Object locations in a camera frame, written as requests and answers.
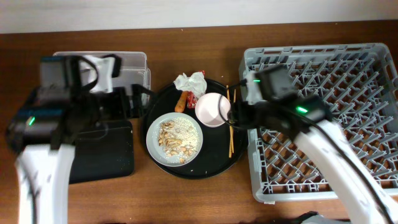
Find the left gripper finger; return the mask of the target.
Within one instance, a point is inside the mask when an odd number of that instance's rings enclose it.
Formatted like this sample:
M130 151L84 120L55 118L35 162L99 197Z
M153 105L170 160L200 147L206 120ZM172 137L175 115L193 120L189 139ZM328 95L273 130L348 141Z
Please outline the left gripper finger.
M140 96L134 96L133 97L133 118L141 118L145 116L149 109L150 109L150 104L151 104L152 98L149 97L145 103L142 102L142 99Z
M142 85L132 84L132 102L134 106L149 106L155 99L155 93Z

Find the wooden chopstick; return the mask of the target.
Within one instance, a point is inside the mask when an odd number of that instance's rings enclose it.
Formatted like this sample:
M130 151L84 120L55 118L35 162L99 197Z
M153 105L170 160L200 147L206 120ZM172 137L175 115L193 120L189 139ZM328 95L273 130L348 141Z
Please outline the wooden chopstick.
M233 103L236 102L236 90L234 90L233 94ZM230 126L230 150L229 150L229 158L234 154L234 129Z
M229 85L226 85L226 95L227 95L228 102L230 102ZM233 149L233 129L229 125L229 154L228 154L229 158L232 157L233 151L234 151L234 149Z

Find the pink plastic bowl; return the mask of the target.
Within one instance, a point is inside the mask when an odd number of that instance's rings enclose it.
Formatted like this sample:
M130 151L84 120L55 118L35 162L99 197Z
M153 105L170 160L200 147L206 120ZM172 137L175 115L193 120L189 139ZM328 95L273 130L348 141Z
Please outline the pink plastic bowl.
M217 128L224 124L224 119L228 118L231 109L229 100L219 93L207 93L196 103L195 114L198 120L210 128Z

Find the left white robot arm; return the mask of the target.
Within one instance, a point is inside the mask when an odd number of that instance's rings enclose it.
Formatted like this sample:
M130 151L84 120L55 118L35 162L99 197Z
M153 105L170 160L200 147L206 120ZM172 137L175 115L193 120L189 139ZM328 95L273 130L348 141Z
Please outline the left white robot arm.
M134 172L132 125L153 92L142 52L57 52L11 119L19 223L66 223L68 186Z

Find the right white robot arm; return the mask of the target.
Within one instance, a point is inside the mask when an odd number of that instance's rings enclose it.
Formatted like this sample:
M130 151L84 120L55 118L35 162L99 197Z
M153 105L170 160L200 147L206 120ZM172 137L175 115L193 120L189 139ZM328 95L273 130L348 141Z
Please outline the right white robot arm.
M351 223L397 223L397 202L358 159L323 100L300 96L285 66L251 71L236 86L247 89L246 100L231 104L226 123L289 137L323 174Z

